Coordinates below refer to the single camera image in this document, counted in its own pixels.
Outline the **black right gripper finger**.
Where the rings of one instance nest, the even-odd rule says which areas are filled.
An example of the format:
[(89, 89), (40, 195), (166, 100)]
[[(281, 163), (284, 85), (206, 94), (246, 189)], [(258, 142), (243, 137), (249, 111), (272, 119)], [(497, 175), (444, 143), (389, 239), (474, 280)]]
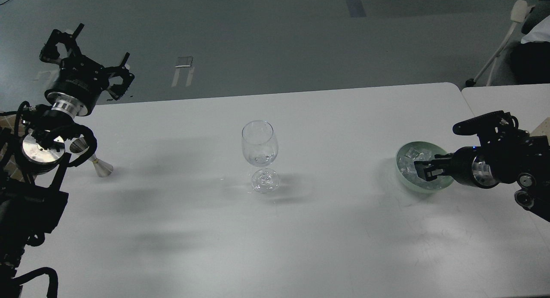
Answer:
[(427, 182), (452, 183), (454, 179), (448, 174), (446, 168), (436, 166), (420, 166), (419, 177)]
[(414, 161), (415, 169), (417, 172), (424, 171), (424, 169), (445, 171), (450, 166), (452, 157), (454, 157), (453, 154), (435, 154), (433, 159)]

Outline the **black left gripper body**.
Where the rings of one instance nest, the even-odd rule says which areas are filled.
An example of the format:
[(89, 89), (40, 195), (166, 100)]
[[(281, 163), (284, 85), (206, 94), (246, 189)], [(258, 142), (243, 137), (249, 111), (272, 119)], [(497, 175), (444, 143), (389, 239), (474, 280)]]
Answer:
[(92, 59), (58, 59), (57, 78), (45, 91), (50, 109), (71, 118), (92, 113), (99, 96), (110, 86), (112, 72)]

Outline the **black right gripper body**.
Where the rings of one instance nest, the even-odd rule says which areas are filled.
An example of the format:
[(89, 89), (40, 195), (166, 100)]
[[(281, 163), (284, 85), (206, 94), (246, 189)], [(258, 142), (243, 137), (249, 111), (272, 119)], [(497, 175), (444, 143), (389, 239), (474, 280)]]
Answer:
[(481, 148), (476, 146), (462, 147), (450, 153), (450, 163), (446, 172), (459, 184), (485, 190), (501, 182), (485, 161)]

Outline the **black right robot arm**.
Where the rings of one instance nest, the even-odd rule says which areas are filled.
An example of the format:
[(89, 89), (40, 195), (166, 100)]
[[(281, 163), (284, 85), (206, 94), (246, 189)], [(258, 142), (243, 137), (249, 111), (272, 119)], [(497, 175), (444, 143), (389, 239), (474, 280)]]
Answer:
[(490, 189), (517, 183), (515, 202), (524, 210), (550, 219), (550, 150), (548, 138), (519, 128), (509, 112), (494, 111), (455, 124), (456, 135), (476, 135), (479, 146), (467, 146), (434, 159), (415, 161), (425, 181), (450, 176), (463, 185)]

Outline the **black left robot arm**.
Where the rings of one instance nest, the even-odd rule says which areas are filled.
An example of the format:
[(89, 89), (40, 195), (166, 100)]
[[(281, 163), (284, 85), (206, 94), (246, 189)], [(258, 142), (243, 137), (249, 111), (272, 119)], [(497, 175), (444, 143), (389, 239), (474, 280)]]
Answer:
[(17, 275), (26, 246), (40, 246), (59, 224), (69, 195), (61, 185), (70, 167), (100, 163), (93, 131), (75, 122), (89, 116), (102, 92), (119, 100), (134, 80), (126, 61), (105, 67), (81, 53), (74, 32), (53, 30), (39, 58), (59, 67), (45, 91), (47, 104), (22, 102), (1, 113), (1, 296), (19, 298), (23, 285), (47, 275), (48, 298), (58, 296), (58, 275), (43, 267)]

